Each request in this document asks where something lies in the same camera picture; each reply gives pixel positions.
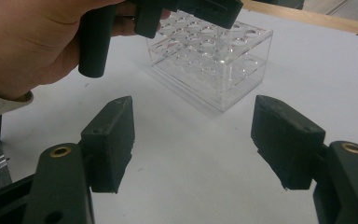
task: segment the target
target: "black plastic part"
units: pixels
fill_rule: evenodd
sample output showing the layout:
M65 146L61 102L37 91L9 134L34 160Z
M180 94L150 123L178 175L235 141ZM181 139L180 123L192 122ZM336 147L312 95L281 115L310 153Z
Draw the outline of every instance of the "black plastic part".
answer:
M45 150L37 164L24 224L90 224L93 214L82 153L77 144Z
M215 25L231 29L242 6L243 3L239 0L199 0L194 9L189 5L179 5L179 9Z
M101 77L109 50L116 5L87 12L80 23L78 71L86 77Z
M341 204L335 223L358 223L358 145L334 142L330 145L326 158Z
M135 15L135 33L154 38L161 19L162 7L137 7Z
M323 145L322 149L316 153L311 162L311 176L318 183L318 187L327 193L335 191L333 180L327 166L326 154L328 147Z
M89 183L94 192L117 192L135 139L132 99L107 104L81 133L79 145L90 159Z
M310 188L312 159L324 145L322 128L284 102L258 95L251 136L284 188Z
M313 201L319 224L336 223L341 205L335 191L326 191L318 184L315 191L313 191Z
M30 175L0 189L0 224L22 223L33 178Z
M171 11L176 11L179 3L184 0L127 0L138 7L163 7Z

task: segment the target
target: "hole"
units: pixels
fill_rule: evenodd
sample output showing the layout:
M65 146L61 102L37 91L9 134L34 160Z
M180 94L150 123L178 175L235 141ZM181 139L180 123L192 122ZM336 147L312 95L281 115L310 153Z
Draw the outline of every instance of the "hole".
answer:
M255 30L247 30L245 32L245 35L248 36L248 37L254 38L254 37L258 37L259 33L256 32Z
M156 54L163 54L167 51L167 46L165 45L158 45L153 50ZM93 130L92 133L99 133L97 129Z
M50 152L50 157L59 158L68 155L71 152L69 147L57 147Z
M215 77L216 75L216 70L213 69L212 67L207 67L203 70L203 72L207 73L207 74L211 74L213 77Z
M200 24L199 24L198 22L196 22L196 21L192 21L192 22L188 25L188 27L190 27L190 28L197 28L197 27L200 27Z
M203 47L205 47L205 48L212 48L212 47L214 47L214 41L212 41L212 40L204 40L204 41L201 41L201 43L200 43Z
M168 41L168 43L169 44L173 44L173 43L175 43L175 44L177 44L177 43L179 43L179 40L177 39L177 38L171 38L169 41Z
M182 33L185 32L185 29L183 29L183 28L177 28L177 29L175 30L175 32L178 33L178 34L182 34Z
M161 26L162 30L171 30L173 26L170 23L167 23L166 25Z
M343 143L341 144L341 147L346 151L349 151L354 154L358 154L358 145L355 145L353 143Z
M158 33L163 36L172 35L175 33L175 30L173 29L159 29Z
M196 34L191 34L186 37L187 40L194 41L200 39L200 37Z
M232 40L232 45L234 46L244 46L247 40L245 38L234 38Z
M230 35L230 31L225 31L219 37L220 37L220 39L224 40L224 39L227 39L229 35Z
M235 23L233 26L232 26L232 31L240 31L243 29L243 26Z
M201 32L203 34L209 34L211 32L213 32L214 28L212 26L205 26L201 29Z
M182 22L185 22L185 21L186 21L186 17L181 17L181 18L176 20L176 22L178 22L178 23L182 23Z
M202 68L202 62L200 61L189 61L188 65L192 67Z
M180 47L180 42L177 39L171 39L170 41L168 41L168 45L167 45L167 49L172 49L175 47Z
M188 56L187 56L187 54L177 54L176 55L176 59L178 59L178 60L188 60Z
M54 224L62 219L62 212L56 211L48 214L45 218L45 223Z

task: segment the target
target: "wooden edge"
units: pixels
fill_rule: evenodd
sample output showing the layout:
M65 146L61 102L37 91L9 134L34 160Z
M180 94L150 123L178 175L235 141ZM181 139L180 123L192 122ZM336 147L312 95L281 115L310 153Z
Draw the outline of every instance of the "wooden edge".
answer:
M243 8L251 11L358 34L358 21L250 0L241 1L243 2Z

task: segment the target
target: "black metal arm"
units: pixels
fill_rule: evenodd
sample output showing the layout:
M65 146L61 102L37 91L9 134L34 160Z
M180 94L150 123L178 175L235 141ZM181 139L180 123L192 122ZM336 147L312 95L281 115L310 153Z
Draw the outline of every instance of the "black metal arm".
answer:
M94 223L90 188L117 193L131 159L130 96L106 105L81 135L45 150L34 175L0 189L0 223Z
M282 101L257 96L252 138L286 189L309 189L319 222L358 223L358 144L324 145L325 131Z

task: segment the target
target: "hand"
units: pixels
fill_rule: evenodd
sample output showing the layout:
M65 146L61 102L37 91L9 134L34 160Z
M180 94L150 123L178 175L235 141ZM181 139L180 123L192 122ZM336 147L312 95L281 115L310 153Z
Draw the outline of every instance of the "hand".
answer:
M79 62L77 30L89 10L117 4L112 35L134 35L123 0L0 0L0 97L15 100L68 75ZM169 16L164 11L162 19Z

